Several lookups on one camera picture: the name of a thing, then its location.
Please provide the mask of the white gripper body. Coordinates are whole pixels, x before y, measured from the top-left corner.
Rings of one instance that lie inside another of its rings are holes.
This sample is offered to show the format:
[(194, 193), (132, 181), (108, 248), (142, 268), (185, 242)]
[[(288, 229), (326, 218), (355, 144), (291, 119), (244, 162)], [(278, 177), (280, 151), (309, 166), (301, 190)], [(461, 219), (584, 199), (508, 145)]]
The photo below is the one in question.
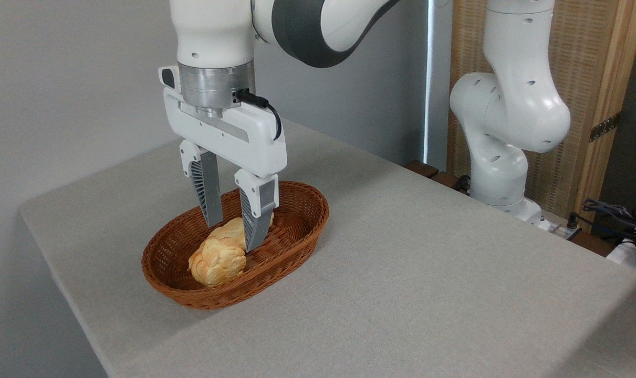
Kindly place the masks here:
[(286, 140), (268, 110), (241, 102), (253, 95), (253, 65), (229, 68), (162, 67), (165, 110), (184, 139), (265, 179), (287, 164)]

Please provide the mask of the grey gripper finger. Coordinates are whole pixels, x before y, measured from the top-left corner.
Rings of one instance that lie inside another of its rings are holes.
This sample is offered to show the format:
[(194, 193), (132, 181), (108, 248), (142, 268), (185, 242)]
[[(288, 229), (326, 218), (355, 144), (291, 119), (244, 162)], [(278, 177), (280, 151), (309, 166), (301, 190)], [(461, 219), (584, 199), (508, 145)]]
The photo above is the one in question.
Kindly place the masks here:
[(212, 227), (223, 221), (217, 157), (191, 141), (180, 144), (183, 172), (191, 179), (203, 217)]
[(240, 187), (240, 199), (246, 252), (260, 246), (269, 232), (272, 213), (279, 206), (278, 175), (260, 178), (240, 169), (235, 174)]

